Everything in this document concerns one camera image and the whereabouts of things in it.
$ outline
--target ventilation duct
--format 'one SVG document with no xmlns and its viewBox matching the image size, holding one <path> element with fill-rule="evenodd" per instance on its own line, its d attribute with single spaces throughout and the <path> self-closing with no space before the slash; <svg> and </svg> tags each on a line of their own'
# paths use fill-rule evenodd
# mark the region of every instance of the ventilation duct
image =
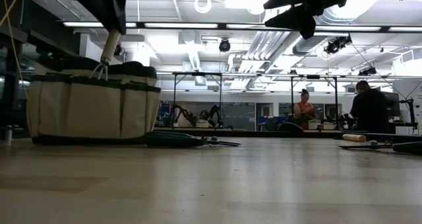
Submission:
<svg viewBox="0 0 422 224">
<path fill-rule="evenodd" d="M 196 47 L 196 44 L 200 44 L 200 40 L 198 42 L 198 38 L 200 39 L 199 33 L 193 30 L 184 30 L 181 33 L 181 37 L 183 42 L 188 47 L 188 56 L 189 61 L 191 62 L 192 70 L 196 72 L 200 71 L 200 61 L 198 49 Z M 195 86 L 206 86 L 206 79 L 203 76 L 196 76 Z"/>
</svg>

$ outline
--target fluorescent light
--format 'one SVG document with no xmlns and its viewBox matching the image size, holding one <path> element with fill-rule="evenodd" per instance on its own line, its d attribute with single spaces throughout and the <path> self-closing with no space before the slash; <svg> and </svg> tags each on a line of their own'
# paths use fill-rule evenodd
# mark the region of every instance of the fluorescent light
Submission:
<svg viewBox="0 0 422 224">
<path fill-rule="evenodd" d="M 173 89 L 161 89 L 162 92 L 174 92 Z M 176 90 L 176 92 L 185 92 L 186 90 Z"/>
<path fill-rule="evenodd" d="M 135 28 L 135 27 L 137 27 L 137 25 L 136 25 L 135 22 L 128 22 L 128 23 L 126 23 L 126 27 L 128 27 L 128 28 Z"/>
<path fill-rule="evenodd" d="M 75 28 L 103 28 L 103 24 L 101 22 L 64 22 L 63 23 L 67 27 L 75 27 Z M 135 22 L 128 22 L 126 23 L 126 27 L 128 28 L 135 28 Z"/>
<path fill-rule="evenodd" d="M 101 22 L 64 22 L 67 27 L 103 27 Z"/>
<path fill-rule="evenodd" d="M 223 76 L 258 76 L 255 73 L 223 73 Z"/>
<path fill-rule="evenodd" d="M 207 28 L 216 29 L 217 24 L 209 23 L 145 23 L 147 28 Z"/>
<path fill-rule="evenodd" d="M 272 29 L 264 24 L 227 24 L 227 29 Z"/>
<path fill-rule="evenodd" d="M 316 26 L 316 30 L 343 31 L 343 32 L 376 32 L 381 29 L 380 26 Z"/>
<path fill-rule="evenodd" d="M 420 32 L 422 31 L 422 27 L 391 27 L 388 31 Z"/>
<path fill-rule="evenodd" d="M 315 32 L 314 36 L 349 36 L 347 33 L 335 33 L 335 32 Z"/>
</svg>

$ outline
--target wire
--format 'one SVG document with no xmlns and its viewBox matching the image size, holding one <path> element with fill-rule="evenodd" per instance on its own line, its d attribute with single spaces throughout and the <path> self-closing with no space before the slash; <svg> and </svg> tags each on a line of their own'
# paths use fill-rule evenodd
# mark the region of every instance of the wire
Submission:
<svg viewBox="0 0 422 224">
<path fill-rule="evenodd" d="M 372 66 L 369 62 L 368 62 L 368 60 L 366 60 L 366 58 L 362 55 L 362 53 L 355 47 L 355 45 L 353 45 L 353 43 L 351 43 L 351 45 L 356 49 L 356 51 L 358 52 L 358 54 L 362 57 L 362 59 L 363 60 L 365 60 L 365 62 L 368 64 L 368 66 Z M 395 91 L 397 91 L 397 93 L 399 93 L 403 98 L 406 98 L 405 96 L 403 96 L 403 94 L 402 93 L 400 93 L 393 85 L 392 85 L 392 83 L 391 82 L 389 82 L 389 81 L 387 81 L 384 77 L 383 77 L 383 75 L 381 75 L 379 72 L 377 72 L 377 74 L 379 75 L 379 76 L 381 76 L 381 78 L 385 81 L 385 82 L 387 82 L 387 84 L 388 85 L 390 85 L 393 89 L 395 89 Z"/>
<path fill-rule="evenodd" d="M 365 62 L 371 67 L 372 65 L 368 62 L 368 60 L 361 54 L 361 52 L 355 47 L 355 45 L 353 44 L 353 43 L 351 43 L 351 45 L 356 49 L 356 51 L 359 53 L 359 55 L 362 57 L 362 59 L 363 60 L 365 60 Z M 390 83 L 389 81 L 387 81 L 379 72 L 377 72 L 377 74 L 379 75 L 379 76 L 381 76 L 381 78 L 385 81 L 385 82 L 387 82 L 387 84 L 388 85 L 390 85 L 398 94 L 400 94 L 403 98 L 405 98 L 405 99 L 407 99 L 407 97 L 405 97 L 405 96 L 403 96 L 403 94 L 402 93 L 400 93 L 393 85 L 392 85 L 392 83 Z M 407 107 L 407 109 L 410 111 L 410 108 L 409 108 L 409 106 L 406 104 L 406 103 L 404 103 L 404 105 Z M 400 113 L 400 115 L 401 115 L 401 117 L 403 118 L 403 120 L 404 120 L 404 125 L 405 125 L 405 127 L 406 127 L 406 123 L 407 123 L 407 121 L 404 119 L 404 116 Z M 407 133 L 408 134 L 410 134 L 410 128 L 408 127 L 407 128 Z"/>
<path fill-rule="evenodd" d="M 7 18 L 7 24 L 9 25 L 9 32 L 11 34 L 12 48 L 13 48 L 13 54 L 15 55 L 16 67 L 17 67 L 18 72 L 19 72 L 19 77 L 20 77 L 20 79 L 22 81 L 22 87 L 24 88 L 24 93 L 25 93 L 26 99 L 28 99 L 28 92 L 26 91 L 24 79 L 23 79 L 23 76 L 22 76 L 22 70 L 20 69 L 20 63 L 19 63 L 18 53 L 16 52 L 15 40 L 13 38 L 12 25 L 11 25 L 11 20 L 10 20 L 10 17 L 9 17 L 9 12 L 10 12 L 11 7 L 13 7 L 13 4 L 11 5 L 10 9 L 8 9 L 7 8 L 7 0 L 5 0 L 5 7 L 6 7 L 6 15 L 5 15 L 5 17 Z"/>
<path fill-rule="evenodd" d="M 4 17 L 0 20 L 0 26 L 4 23 L 4 21 L 6 20 L 6 18 L 7 18 L 7 17 L 9 17 L 9 13 L 10 13 L 10 11 L 12 10 L 13 6 L 15 5 L 15 3 L 16 3 L 17 1 L 18 1 L 18 0 L 13 0 L 13 1 L 12 1 L 12 3 L 11 3 L 11 5 L 9 6 L 9 8 L 7 8 L 7 3 L 6 3 L 6 1 L 5 1 L 6 14 L 5 14 L 5 15 L 4 15 Z"/>
<path fill-rule="evenodd" d="M 412 94 L 421 83 L 422 83 L 422 80 L 416 85 L 416 87 L 404 99 L 407 99 L 410 96 L 410 94 Z"/>
</svg>

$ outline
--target dark shirt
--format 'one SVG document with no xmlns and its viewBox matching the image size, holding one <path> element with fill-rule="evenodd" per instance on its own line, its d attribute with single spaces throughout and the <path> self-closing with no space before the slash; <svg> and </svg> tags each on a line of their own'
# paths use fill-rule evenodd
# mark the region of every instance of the dark shirt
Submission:
<svg viewBox="0 0 422 224">
<path fill-rule="evenodd" d="M 388 133 L 387 100 L 378 90 L 369 89 L 355 96 L 350 114 L 357 118 L 359 130 Z"/>
</svg>

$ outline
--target black camera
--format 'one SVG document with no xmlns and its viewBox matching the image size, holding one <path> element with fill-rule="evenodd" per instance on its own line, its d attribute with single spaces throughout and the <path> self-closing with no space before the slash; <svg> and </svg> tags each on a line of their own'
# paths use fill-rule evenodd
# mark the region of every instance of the black camera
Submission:
<svg viewBox="0 0 422 224">
<path fill-rule="evenodd" d="M 222 42 L 220 43 L 220 52 L 228 52 L 230 50 L 230 43 L 228 39 L 222 39 Z"/>
</svg>

